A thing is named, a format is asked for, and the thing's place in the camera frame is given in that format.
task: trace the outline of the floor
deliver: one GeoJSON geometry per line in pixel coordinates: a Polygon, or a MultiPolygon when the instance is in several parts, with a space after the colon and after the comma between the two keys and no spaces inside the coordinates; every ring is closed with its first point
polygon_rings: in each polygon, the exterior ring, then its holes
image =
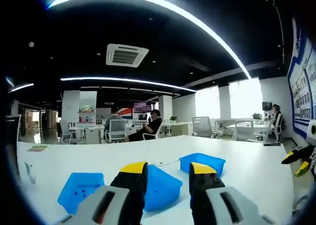
{"type": "MultiPolygon", "coordinates": [[[[231,138],[225,137],[223,138],[223,140],[231,140],[231,138]]],[[[21,137],[21,141],[35,144],[60,144],[60,138],[57,135],[57,129],[42,131],[34,128],[32,130],[27,130],[26,135],[21,137]]],[[[282,143],[285,147],[286,152],[290,152],[296,147],[296,144],[291,139],[285,139],[282,143]]],[[[85,139],[80,141],[78,144],[85,144],[85,139]]],[[[296,161],[290,164],[293,175],[300,167],[300,165],[300,161],[296,161]]],[[[293,184],[294,197],[296,199],[300,198],[304,194],[307,194],[309,188],[312,186],[312,174],[309,172],[299,178],[293,176],[293,184]]]]}

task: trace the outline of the blue tray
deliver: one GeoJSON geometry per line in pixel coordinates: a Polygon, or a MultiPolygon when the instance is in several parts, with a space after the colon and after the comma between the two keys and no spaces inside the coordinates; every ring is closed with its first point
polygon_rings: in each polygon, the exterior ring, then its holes
{"type": "Polygon", "coordinates": [[[155,211],[167,207],[180,196],[182,181],[174,178],[154,165],[148,165],[145,211],[155,211]]]}
{"type": "Polygon", "coordinates": [[[76,214],[78,205],[101,186],[104,186],[102,173],[73,172],[62,189],[57,202],[65,208],[67,213],[76,214]]]}
{"type": "Polygon", "coordinates": [[[214,168],[217,172],[218,177],[222,176],[224,164],[226,162],[226,160],[224,159],[221,159],[218,157],[212,157],[212,156],[198,153],[198,152],[181,157],[179,160],[180,160],[180,169],[186,173],[189,173],[190,171],[190,163],[197,162],[197,163],[205,164],[214,168]]]}

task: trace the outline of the ceiling air conditioner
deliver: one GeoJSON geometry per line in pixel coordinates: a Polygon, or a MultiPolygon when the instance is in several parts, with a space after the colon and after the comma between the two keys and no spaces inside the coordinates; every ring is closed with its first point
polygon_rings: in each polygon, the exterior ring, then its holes
{"type": "Polygon", "coordinates": [[[107,61],[109,66],[138,67],[148,53],[148,49],[137,46],[109,44],[107,48],[107,61]]]}

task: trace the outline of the ceiling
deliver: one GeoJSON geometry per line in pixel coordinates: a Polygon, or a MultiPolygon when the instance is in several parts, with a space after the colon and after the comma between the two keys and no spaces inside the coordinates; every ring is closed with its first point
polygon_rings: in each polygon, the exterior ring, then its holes
{"type": "MultiPolygon", "coordinates": [[[[192,93],[124,81],[60,81],[63,77],[138,79],[192,90],[246,78],[214,38],[165,7],[144,0],[72,0],[46,9],[52,1],[16,0],[20,9],[10,16],[6,74],[15,86],[34,83],[10,93],[23,103],[55,109],[61,105],[64,90],[80,88],[98,91],[98,107],[108,102],[132,106],[133,101],[155,99],[161,94],[176,97],[192,93]],[[149,53],[137,68],[108,66],[110,43],[147,48],[149,53]]],[[[272,0],[167,1],[217,33],[251,77],[286,75],[292,49],[291,19],[279,9],[283,61],[280,23],[272,0]]]]}

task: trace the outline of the white office chair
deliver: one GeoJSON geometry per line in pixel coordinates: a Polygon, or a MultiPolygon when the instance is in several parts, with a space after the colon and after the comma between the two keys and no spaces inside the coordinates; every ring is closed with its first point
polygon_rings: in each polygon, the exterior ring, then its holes
{"type": "Polygon", "coordinates": [[[249,123],[245,122],[244,120],[238,121],[235,120],[235,128],[234,133],[232,136],[232,140],[240,140],[240,141],[247,141],[249,137],[254,139],[255,130],[253,127],[253,121],[251,120],[249,123]]]}
{"type": "Polygon", "coordinates": [[[220,130],[212,130],[208,116],[192,117],[192,123],[192,136],[217,138],[219,135],[223,134],[223,132],[220,130]]]}
{"type": "Polygon", "coordinates": [[[154,139],[159,139],[160,138],[159,134],[160,134],[161,128],[162,128],[162,123],[160,124],[160,126],[159,126],[159,128],[158,128],[158,130],[157,130],[157,132],[155,134],[143,133],[143,139],[146,140],[145,139],[146,135],[153,136],[154,139]]]}
{"type": "Polygon", "coordinates": [[[111,119],[109,130],[104,132],[104,139],[108,143],[122,141],[126,138],[126,119],[111,119]]]}
{"type": "Polygon", "coordinates": [[[65,140],[67,140],[68,144],[76,144],[78,143],[81,138],[77,138],[77,133],[76,132],[70,132],[68,122],[65,120],[60,121],[60,128],[61,128],[61,143],[65,143],[65,140]]]}
{"type": "Polygon", "coordinates": [[[274,122],[274,118],[272,118],[270,120],[270,123],[269,123],[269,126],[268,126],[266,132],[264,132],[263,134],[255,134],[255,138],[262,137],[262,140],[248,139],[246,141],[248,141],[248,142],[259,142],[259,143],[278,142],[280,140],[280,135],[282,134],[282,129],[281,129],[281,122],[282,122],[282,120],[283,120],[282,114],[278,114],[277,115],[277,119],[276,119],[276,125],[275,125],[274,129],[271,128],[272,123],[274,122]],[[276,140],[275,141],[268,141],[268,137],[269,137],[269,133],[270,132],[274,132],[274,134],[276,136],[276,140]]]}

